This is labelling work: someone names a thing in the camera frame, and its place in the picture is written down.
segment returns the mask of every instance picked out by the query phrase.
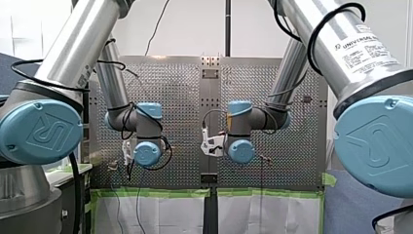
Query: metal bracket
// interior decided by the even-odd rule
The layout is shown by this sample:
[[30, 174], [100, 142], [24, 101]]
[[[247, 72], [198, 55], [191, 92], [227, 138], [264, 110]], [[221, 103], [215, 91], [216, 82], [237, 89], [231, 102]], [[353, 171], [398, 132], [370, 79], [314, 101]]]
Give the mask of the metal bracket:
[[201, 183], [217, 183], [217, 174], [201, 174]]
[[204, 79], [218, 79], [219, 70], [217, 69], [203, 69], [203, 78]]

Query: wire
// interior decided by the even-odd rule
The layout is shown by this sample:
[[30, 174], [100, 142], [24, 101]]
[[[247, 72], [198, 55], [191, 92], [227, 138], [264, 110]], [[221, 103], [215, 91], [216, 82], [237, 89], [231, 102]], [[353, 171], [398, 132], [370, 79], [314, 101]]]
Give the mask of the wire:
[[139, 84], [140, 84], [140, 87], [142, 88], [142, 90], [143, 90], [143, 93], [145, 94], [145, 97], [146, 98], [148, 98], [148, 93], [146, 92], [146, 89], [143, 87], [143, 83], [142, 83], [142, 81], [139, 79], [139, 76], [136, 74], [136, 73], [134, 73], [133, 71], [131, 71], [130, 69], [125, 69], [125, 71], [127, 71], [129, 74], [131, 74], [132, 76], [134, 76], [134, 78], [136, 78], [136, 80], [139, 82]]
[[124, 116], [122, 117], [122, 130], [121, 130], [121, 139], [122, 140], [127, 140], [129, 138], [131, 138], [131, 136], [133, 135], [133, 132], [130, 132], [130, 134], [128, 136], [124, 135], [124, 132], [128, 130], [127, 127], [127, 123], [129, 122], [130, 118], [131, 118], [131, 113], [134, 111], [136, 105], [133, 102], [130, 102], [130, 106], [131, 108], [124, 113]]
[[160, 167], [158, 168], [146, 168], [146, 167], [142, 167], [143, 169], [147, 170], [147, 171], [151, 171], [151, 172], [155, 172], [155, 171], [159, 171], [161, 169], [163, 169], [164, 167], [166, 167], [170, 160], [172, 159], [172, 146], [170, 146], [168, 139], [165, 136], [161, 136], [161, 139], [164, 141], [165, 143], [165, 150], [169, 150], [169, 157], [167, 159], [167, 161]]
[[357, 8], [357, 9], [359, 9], [360, 12], [361, 12], [361, 20], [365, 21], [366, 12], [365, 12], [364, 7], [361, 4], [354, 3], [354, 2], [353, 3], [345, 3], [345, 4], [341, 5], [339, 8], [337, 8], [336, 10], [334, 10], [332, 12], [329, 12], [327, 15], [325, 15], [324, 18], [319, 23], [319, 25], [317, 25], [316, 28], [313, 30], [313, 33], [310, 36], [309, 44], [307, 46], [307, 58], [308, 58], [308, 61], [310, 63], [310, 66], [314, 69], [314, 71], [316, 73], [318, 73], [321, 76], [322, 76], [322, 73], [319, 70], [319, 68], [316, 66], [316, 63], [313, 59], [313, 51], [314, 51], [314, 47], [316, 45], [316, 40], [319, 37], [319, 33], [324, 28], [324, 26], [326, 24], [328, 24], [328, 22], [330, 20], [332, 20], [338, 14], [349, 11], [348, 8]]
[[211, 110], [207, 111], [206, 114], [204, 115], [204, 118], [203, 118], [203, 128], [205, 128], [207, 126], [206, 125], [206, 118], [212, 112], [221, 112], [221, 113], [225, 113], [225, 114], [227, 113], [225, 110], [221, 110], [221, 109], [211, 109]]
[[75, 216], [73, 221], [73, 233], [78, 234], [80, 229], [80, 217], [82, 215], [81, 178], [79, 175], [76, 157], [73, 152], [70, 153], [69, 160], [72, 165], [73, 181], [75, 184]]
[[165, 2], [164, 8], [162, 9], [162, 12], [161, 12], [161, 15], [160, 15], [159, 18], [158, 18], [158, 21], [157, 21], [156, 26], [155, 26], [155, 30], [154, 30], [154, 32], [152, 33], [152, 36], [151, 36], [151, 38], [150, 38], [149, 41], [148, 41], [148, 45], [147, 45], [147, 47], [146, 47], [145, 56], [147, 56], [148, 53], [149, 53], [149, 49], [151, 48], [152, 40], [155, 38], [155, 35], [156, 35], [157, 31], [158, 31], [159, 24], [161, 23], [162, 17], [164, 16], [164, 13], [165, 13], [165, 10], [167, 9], [167, 6], [168, 6], [169, 1], [170, 1], [170, 0], [167, 0], [167, 2]]
[[288, 30], [292, 33], [291, 27], [289, 27], [289, 23], [286, 21], [285, 17], [282, 17], [282, 21], [285, 23], [285, 26], [288, 28]]
[[294, 92], [294, 90], [297, 89], [304, 82], [304, 80], [306, 79], [306, 76], [307, 76], [307, 71], [306, 71], [306, 73], [304, 73], [303, 77], [297, 83], [295, 83], [295, 85], [292, 86], [290, 89], [279, 92], [279, 93], [276, 93], [276, 94], [268, 95], [267, 97], [272, 98], [272, 97], [284, 95], [284, 94], [287, 94], [287, 93], [290, 93], [290, 92]]
[[119, 68], [119, 69], [121, 69], [121, 70], [125, 70], [125, 69], [127, 68], [127, 66], [126, 66], [124, 63], [119, 62], [119, 61], [98, 60], [97, 62], [99, 62], [99, 63], [106, 63], [106, 64], [118, 64], [118, 65], [121, 65], [121, 66], [122, 66], [121, 68]]
[[118, 221], [118, 225], [121, 228], [121, 233], [124, 234], [124, 227], [122, 226], [121, 221], [119, 220], [119, 213], [121, 211], [121, 199], [119, 198], [118, 193], [116, 192], [115, 189], [113, 189], [113, 182], [112, 182], [112, 176], [110, 176], [110, 189], [112, 190], [112, 192], [115, 194], [116, 199], [118, 200], [118, 210], [116, 212], [116, 220]]
[[109, 45], [110, 43], [116, 43], [116, 39], [115, 38], [111, 38], [111, 39], [109, 39], [109, 40], [107, 40], [106, 41], [106, 43], [104, 44], [104, 46], [107, 46], [107, 45]]
[[134, 166], [134, 159], [131, 160], [130, 164], [127, 164], [128, 181], [131, 181], [131, 171], [133, 169], [133, 166]]
[[393, 211], [387, 212], [385, 214], [380, 214], [380, 215], [376, 216], [375, 218], [373, 218], [373, 220], [371, 221], [371, 225], [373, 226], [373, 229], [376, 229], [376, 225], [381, 219], [389, 217], [389, 216], [405, 213], [405, 212], [413, 212], [413, 205], [403, 207], [403, 208], [399, 208], [397, 210], [393, 210]]
[[139, 182], [139, 186], [137, 188], [137, 194], [136, 194], [136, 220], [137, 220], [137, 223], [139, 224], [139, 227], [142, 230], [143, 234], [146, 234], [146, 232], [145, 232], [145, 229], [142, 226], [142, 223], [140, 222], [139, 213], [138, 213], [138, 210], [137, 210], [137, 204], [139, 203], [139, 194], [140, 194], [140, 189], [142, 188], [143, 179], [145, 177], [145, 172], [146, 171], [142, 172], [142, 176], [140, 177], [140, 182]]
[[276, 19], [277, 25], [279, 26], [279, 28], [280, 28], [283, 32], [285, 32], [285, 34], [287, 34], [287, 35], [290, 36], [291, 38], [294, 38], [294, 39], [297, 40], [297, 41], [301, 41], [301, 38], [300, 38], [299, 36], [294, 35], [294, 33], [292, 33], [291, 30], [286, 29], [286, 28], [282, 25], [282, 22], [280, 21], [280, 17], [279, 17], [278, 4], [279, 4], [279, 1], [276, 0], [276, 4], [274, 5], [274, 17], [275, 17], [275, 19]]
[[18, 69], [18, 66], [20, 66], [20, 65], [32, 64], [32, 63], [36, 63], [36, 62], [43, 62], [43, 60], [42, 59], [32, 59], [32, 60], [16, 61], [16, 62], [12, 63], [12, 65], [10, 67], [12, 68], [12, 70], [17, 75], [22, 76], [26, 79], [32, 80], [32, 81], [34, 81], [38, 84], [44, 85], [44, 86], [55, 87], [55, 88], [59, 88], [59, 89], [63, 89], [63, 90], [69, 90], [69, 91], [75, 91], [75, 92], [81, 92], [81, 93], [88, 93], [90, 91], [88, 89], [72, 88], [72, 87], [67, 87], [67, 86], [62, 86], [62, 85], [59, 85], [59, 84], [47, 82], [47, 81], [35, 78], [33, 76], [29, 76], [26, 73], [24, 73], [24, 72], [22, 72], [21, 70]]
[[262, 107], [259, 107], [259, 106], [255, 106], [255, 108], [257, 108], [257, 109], [259, 109], [259, 110], [261, 110], [262, 112], [264, 112], [264, 114], [267, 116], [270, 116], [270, 118], [273, 120], [273, 122], [274, 122], [274, 126], [275, 126], [275, 128], [274, 128], [274, 131], [273, 132], [270, 132], [270, 133], [268, 133], [268, 132], [265, 132], [264, 130], [261, 130], [261, 132], [262, 133], [264, 133], [264, 134], [266, 134], [266, 135], [274, 135], [276, 132], [277, 132], [277, 129], [279, 128], [279, 125], [277, 124], [277, 120], [276, 120], [276, 118], [268, 111], [268, 110], [266, 110], [265, 108], [262, 108]]

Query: silver arm segment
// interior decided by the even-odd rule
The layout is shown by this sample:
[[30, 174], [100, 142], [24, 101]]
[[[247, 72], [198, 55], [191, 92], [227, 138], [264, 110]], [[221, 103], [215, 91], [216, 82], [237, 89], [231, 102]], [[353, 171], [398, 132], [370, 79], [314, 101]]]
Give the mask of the silver arm segment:
[[305, 76], [308, 66], [306, 47], [301, 42], [290, 39], [280, 71], [268, 95], [267, 105], [286, 110], [294, 99], [294, 88]]
[[[73, 88], [85, 88], [121, 7], [115, 0], [82, 0], [49, 50], [35, 77]], [[58, 90], [82, 103], [81, 94]]]
[[[118, 48], [115, 42], [110, 42], [103, 48], [99, 60], [118, 61], [118, 55]], [[130, 101], [122, 70], [117, 65], [98, 62], [96, 64], [96, 72], [107, 108], [113, 109], [129, 106]]]
[[[334, 0], [278, 0], [279, 14], [287, 16], [306, 47], [329, 13], [343, 4]], [[338, 98], [338, 118], [353, 103], [413, 79], [353, 11], [338, 13], [322, 28], [312, 57]]]

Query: blue cloth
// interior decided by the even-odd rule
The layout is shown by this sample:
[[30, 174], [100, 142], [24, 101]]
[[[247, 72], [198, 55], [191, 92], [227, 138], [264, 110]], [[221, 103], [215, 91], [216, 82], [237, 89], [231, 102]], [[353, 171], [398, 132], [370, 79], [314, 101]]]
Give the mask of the blue cloth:
[[367, 188], [347, 172], [327, 172], [337, 183], [326, 188], [324, 234], [374, 234], [371, 220], [399, 208], [403, 201]]

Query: universal robots logo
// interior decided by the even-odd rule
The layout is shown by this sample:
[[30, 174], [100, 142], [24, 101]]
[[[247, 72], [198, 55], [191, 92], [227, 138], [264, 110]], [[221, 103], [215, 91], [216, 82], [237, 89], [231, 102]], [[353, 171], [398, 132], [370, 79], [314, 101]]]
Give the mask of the universal robots logo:
[[73, 124], [45, 113], [37, 120], [26, 142], [52, 151], [60, 151], [72, 129]]

